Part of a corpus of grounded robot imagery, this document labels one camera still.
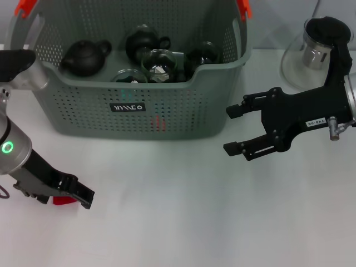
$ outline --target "basket logo text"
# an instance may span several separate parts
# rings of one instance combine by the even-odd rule
[[[110,103],[112,112],[142,112],[146,111],[145,103]]]

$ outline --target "white table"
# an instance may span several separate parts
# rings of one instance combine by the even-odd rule
[[[233,102],[275,86],[296,92],[280,78],[282,54],[254,50]],[[259,112],[175,142],[60,135],[26,91],[13,91],[8,114],[53,167],[96,193],[90,210],[42,205],[1,177],[11,197],[0,200],[0,266],[356,265],[355,129],[338,142],[327,128],[304,133],[288,152],[247,162],[222,145],[262,135]]]

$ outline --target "cable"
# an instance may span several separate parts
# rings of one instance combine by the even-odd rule
[[[6,191],[6,189],[3,188],[1,185],[0,185],[0,190],[5,193],[5,195],[1,195],[1,194],[0,194],[0,199],[8,199],[8,198],[10,197],[9,192]]]

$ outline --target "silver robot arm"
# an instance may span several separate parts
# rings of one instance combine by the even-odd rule
[[[12,89],[43,90],[48,76],[31,50],[0,51],[0,175],[14,187],[46,204],[50,196],[70,196],[89,209],[94,192],[71,174],[55,170],[32,149],[31,139],[6,114]]]

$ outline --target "black clay teapot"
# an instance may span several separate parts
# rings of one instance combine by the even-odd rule
[[[69,48],[61,62],[61,67],[77,76],[92,76],[104,66],[105,57],[110,52],[109,41],[93,43],[82,40]]]
[[[129,59],[137,64],[141,63],[144,54],[154,49],[169,49],[171,41],[169,37],[159,38],[154,28],[147,25],[139,25],[131,30],[126,39],[126,54]]]

